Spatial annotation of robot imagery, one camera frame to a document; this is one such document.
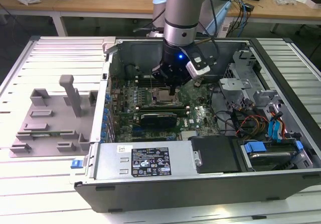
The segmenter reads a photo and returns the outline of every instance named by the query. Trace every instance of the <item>barcode sticker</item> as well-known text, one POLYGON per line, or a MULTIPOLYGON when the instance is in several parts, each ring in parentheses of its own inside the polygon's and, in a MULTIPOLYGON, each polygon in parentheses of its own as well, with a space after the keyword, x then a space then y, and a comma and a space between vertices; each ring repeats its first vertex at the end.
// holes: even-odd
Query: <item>barcode sticker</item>
POLYGON ((131 152, 132 145, 117 145, 117 152, 118 153, 127 153, 131 152))

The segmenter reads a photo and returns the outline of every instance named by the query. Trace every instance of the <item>black plastic cover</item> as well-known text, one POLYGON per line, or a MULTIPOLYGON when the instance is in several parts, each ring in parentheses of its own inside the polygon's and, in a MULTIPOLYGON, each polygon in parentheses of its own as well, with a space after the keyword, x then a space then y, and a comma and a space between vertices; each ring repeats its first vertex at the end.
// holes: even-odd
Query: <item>black plastic cover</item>
POLYGON ((202 161, 202 165, 197 167, 197 172, 200 174, 242 172, 233 139, 235 137, 228 136, 191 138, 193 151, 199 152, 202 161))

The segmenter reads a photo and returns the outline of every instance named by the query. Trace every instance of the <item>wooden table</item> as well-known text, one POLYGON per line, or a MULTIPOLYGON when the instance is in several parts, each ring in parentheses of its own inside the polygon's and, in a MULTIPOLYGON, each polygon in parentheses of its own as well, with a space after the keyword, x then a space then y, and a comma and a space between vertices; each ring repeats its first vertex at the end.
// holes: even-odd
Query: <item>wooden table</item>
MULTIPOLYGON (((273 32, 278 24, 321 24, 321 11, 311 9, 303 3, 297 2, 296 5, 278 6, 274 0, 243 0, 254 6, 249 22, 256 23, 273 23, 271 31, 273 32)), ((225 23, 232 22, 239 15, 239 7, 233 3, 225 23)))
MULTIPOLYGON (((17 0, 0 0, 14 15, 51 16, 59 36, 67 36, 62 17, 104 17, 151 19, 152 0, 41 0, 39 4, 25 6, 17 0)), ((321 11, 314 10, 302 3, 278 6, 273 0, 251 1, 254 11, 249 18, 251 22, 316 24, 321 25, 321 11)), ((236 19, 239 8, 233 3, 224 24, 236 19)))

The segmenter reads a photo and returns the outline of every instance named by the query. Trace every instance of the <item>gray plastic side panel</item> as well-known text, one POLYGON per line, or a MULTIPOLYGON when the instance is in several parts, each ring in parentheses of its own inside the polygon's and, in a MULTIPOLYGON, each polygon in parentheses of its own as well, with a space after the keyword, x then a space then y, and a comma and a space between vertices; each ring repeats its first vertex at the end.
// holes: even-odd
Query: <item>gray plastic side panel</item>
POLYGON ((312 172, 309 176, 283 174, 78 185, 75 189, 95 212, 113 212, 286 199, 320 181, 319 173, 312 172))

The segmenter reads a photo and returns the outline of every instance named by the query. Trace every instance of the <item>warning label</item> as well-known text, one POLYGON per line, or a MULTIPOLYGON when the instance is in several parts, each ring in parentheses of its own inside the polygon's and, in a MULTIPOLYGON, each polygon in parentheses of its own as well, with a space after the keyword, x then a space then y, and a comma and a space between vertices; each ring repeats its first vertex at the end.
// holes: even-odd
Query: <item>warning label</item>
POLYGON ((147 148, 131 150, 133 177, 171 175, 169 149, 147 148))

